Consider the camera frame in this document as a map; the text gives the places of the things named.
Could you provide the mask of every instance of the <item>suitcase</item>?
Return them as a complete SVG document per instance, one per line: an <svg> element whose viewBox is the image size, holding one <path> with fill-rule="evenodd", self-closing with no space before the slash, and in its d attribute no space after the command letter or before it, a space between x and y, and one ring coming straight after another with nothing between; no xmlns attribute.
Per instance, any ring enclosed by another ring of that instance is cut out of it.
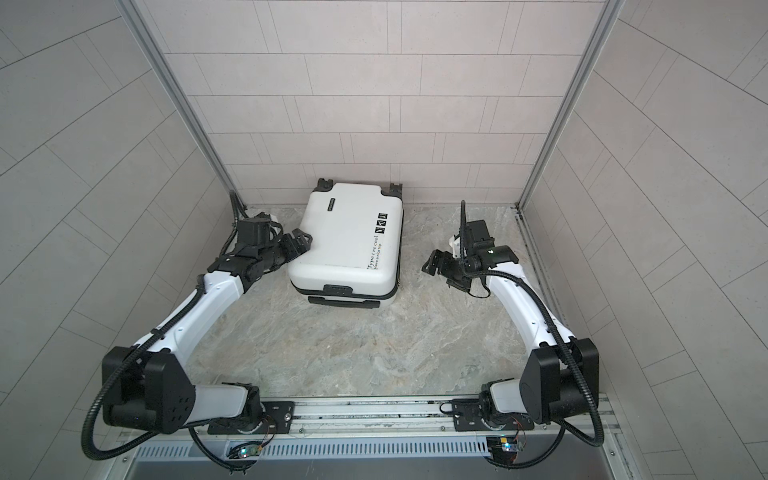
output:
<svg viewBox="0 0 768 480"><path fill-rule="evenodd" d="M400 275L402 185L335 184L319 179L300 229L310 251L288 277L310 303L378 308L395 299Z"/></svg>

